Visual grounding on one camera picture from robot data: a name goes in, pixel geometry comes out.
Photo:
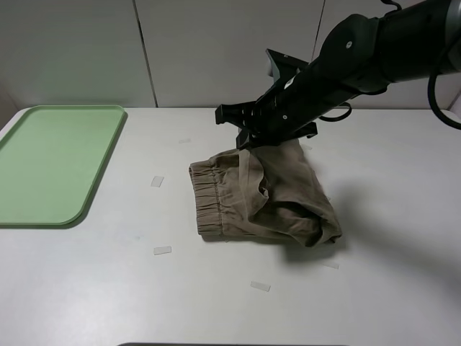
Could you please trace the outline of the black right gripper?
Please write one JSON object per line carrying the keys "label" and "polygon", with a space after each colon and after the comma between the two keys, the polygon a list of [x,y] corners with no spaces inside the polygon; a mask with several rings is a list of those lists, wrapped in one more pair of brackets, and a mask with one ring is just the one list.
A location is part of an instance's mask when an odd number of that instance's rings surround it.
{"label": "black right gripper", "polygon": [[215,123],[238,127],[238,150],[312,138],[318,134],[317,120],[337,123],[351,115],[349,100],[360,94],[352,82],[359,67],[358,63],[340,66],[313,61],[286,83],[273,84],[255,101],[219,105]]}

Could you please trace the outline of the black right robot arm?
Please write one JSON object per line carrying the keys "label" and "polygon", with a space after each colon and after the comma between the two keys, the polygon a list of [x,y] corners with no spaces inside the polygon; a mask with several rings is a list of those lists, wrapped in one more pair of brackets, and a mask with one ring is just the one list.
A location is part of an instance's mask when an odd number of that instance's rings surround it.
{"label": "black right robot arm", "polygon": [[318,132],[316,121],[349,107],[355,97],[375,96],[391,84],[427,79],[429,106],[445,125],[459,129],[437,104],[438,76],[460,71],[460,3],[399,4],[381,18],[353,14],[332,29],[312,62],[268,50],[273,85],[258,99],[221,105],[217,124],[239,129],[238,149],[277,146]]}

